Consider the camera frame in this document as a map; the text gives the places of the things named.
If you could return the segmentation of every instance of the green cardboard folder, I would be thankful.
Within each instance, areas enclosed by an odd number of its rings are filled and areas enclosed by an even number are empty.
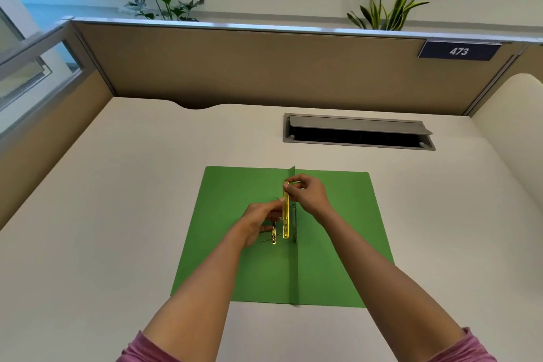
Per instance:
[[[393,262],[368,173],[208,166],[172,294],[211,253],[249,203],[281,197],[283,181],[295,173],[318,177],[336,211]],[[269,233],[263,233],[242,252],[232,300],[363,307],[328,235],[298,204],[296,225],[296,243],[283,239],[278,227],[276,245],[268,241]]]

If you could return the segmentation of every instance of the desk surface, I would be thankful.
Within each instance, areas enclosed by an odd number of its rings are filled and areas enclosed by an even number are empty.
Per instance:
[[[423,120],[437,150],[283,143],[284,112]],[[396,264],[538,360],[543,214],[471,119],[113,98],[0,232],[0,359],[114,360],[172,287],[207,165],[370,173]],[[394,361],[366,309],[230,305],[219,361]]]

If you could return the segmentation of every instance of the right hand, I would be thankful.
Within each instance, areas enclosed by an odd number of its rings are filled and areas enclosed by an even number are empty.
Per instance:
[[[300,181],[292,185],[284,183],[283,189],[289,194],[292,201],[300,203],[302,208],[317,220],[317,217],[322,217],[327,212],[333,212],[333,207],[326,195],[326,189],[318,178],[300,173],[285,180],[287,182]]]

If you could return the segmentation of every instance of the number sign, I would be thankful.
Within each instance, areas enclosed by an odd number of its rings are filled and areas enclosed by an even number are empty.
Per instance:
[[[419,57],[461,61],[489,61],[501,45],[501,43],[427,40],[419,53]]]

